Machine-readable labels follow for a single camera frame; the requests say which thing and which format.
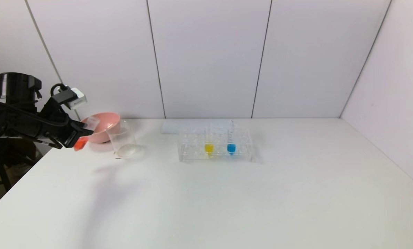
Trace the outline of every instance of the blue liquid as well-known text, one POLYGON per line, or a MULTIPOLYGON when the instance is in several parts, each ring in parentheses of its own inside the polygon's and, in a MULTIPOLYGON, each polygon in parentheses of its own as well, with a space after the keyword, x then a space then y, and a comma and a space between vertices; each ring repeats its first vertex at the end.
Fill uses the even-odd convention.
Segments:
POLYGON ((233 155, 235 153, 235 144, 228 144, 226 149, 230 155, 233 155))

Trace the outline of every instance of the test tube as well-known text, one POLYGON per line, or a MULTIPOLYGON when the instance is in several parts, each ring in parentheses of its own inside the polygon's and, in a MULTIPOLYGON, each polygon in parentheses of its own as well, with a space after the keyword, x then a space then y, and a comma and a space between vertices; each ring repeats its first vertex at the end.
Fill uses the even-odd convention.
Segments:
POLYGON ((233 120, 230 120, 230 126, 228 127, 228 145, 226 149, 230 155, 233 155, 235 153, 234 121, 233 120))
POLYGON ((211 156, 214 152, 214 144, 213 144, 213 139, 211 135, 211 124, 209 124, 205 128, 205 152, 208 154, 208 156, 211 156))

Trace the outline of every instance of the panel seam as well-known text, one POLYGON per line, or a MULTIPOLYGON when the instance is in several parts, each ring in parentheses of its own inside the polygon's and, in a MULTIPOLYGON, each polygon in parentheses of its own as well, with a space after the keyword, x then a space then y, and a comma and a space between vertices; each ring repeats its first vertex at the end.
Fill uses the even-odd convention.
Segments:
POLYGON ((268 11, 268 21, 266 23, 266 30, 265 30, 265 39, 263 40, 263 48, 262 48, 262 56, 260 57, 260 66, 259 66, 259 74, 257 76, 257 84, 255 84, 255 93, 254 93, 254 102, 252 104, 252 112, 251 112, 251 118, 254 115, 254 107, 255 107, 255 98, 257 96, 257 88, 259 87, 259 79, 260 79, 260 71, 262 69, 262 61, 263 61, 263 53, 265 51, 265 44, 266 44, 266 36, 268 34, 268 25, 269 25, 269 17, 271 16, 271 7, 272 7, 272 0, 269 5, 269 11, 268 11))

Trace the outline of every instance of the test tube rack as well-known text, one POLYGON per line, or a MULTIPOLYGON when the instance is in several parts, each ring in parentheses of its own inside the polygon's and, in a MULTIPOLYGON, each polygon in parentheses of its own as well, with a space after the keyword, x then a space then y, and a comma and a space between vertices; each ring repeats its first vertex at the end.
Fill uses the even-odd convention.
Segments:
POLYGON ((179 161, 189 162, 198 160, 219 161, 251 161, 253 156, 252 140, 246 127, 233 126, 233 146, 235 151, 230 153, 230 127, 210 126, 200 129, 186 129, 179 133, 179 161))

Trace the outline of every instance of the black cable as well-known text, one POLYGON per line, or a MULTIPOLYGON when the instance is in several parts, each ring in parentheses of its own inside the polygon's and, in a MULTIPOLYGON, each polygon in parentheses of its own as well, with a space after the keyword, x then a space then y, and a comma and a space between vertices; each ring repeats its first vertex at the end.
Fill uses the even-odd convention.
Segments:
POLYGON ((51 90, 50 90, 51 96, 54 95, 54 90, 56 90, 56 87, 58 87, 58 86, 59 86, 60 89, 62 89, 62 90, 67 90, 67 88, 66 88, 66 86, 65 86, 64 84, 62 84, 62 83, 57 83, 57 84, 53 85, 53 87, 51 87, 51 90))

